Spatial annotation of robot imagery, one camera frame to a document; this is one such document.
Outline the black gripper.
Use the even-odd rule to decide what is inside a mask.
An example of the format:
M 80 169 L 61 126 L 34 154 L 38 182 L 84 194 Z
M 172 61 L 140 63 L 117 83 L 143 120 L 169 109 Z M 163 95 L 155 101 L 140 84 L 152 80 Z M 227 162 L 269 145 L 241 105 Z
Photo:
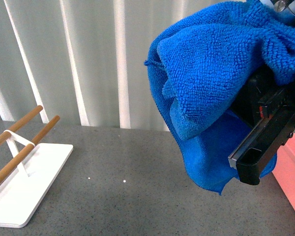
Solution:
M 229 155 L 229 164 L 241 182 L 258 185 L 266 165 L 294 135 L 295 77 L 278 86 L 269 67 L 258 68 L 240 89 L 231 110 L 252 130 Z

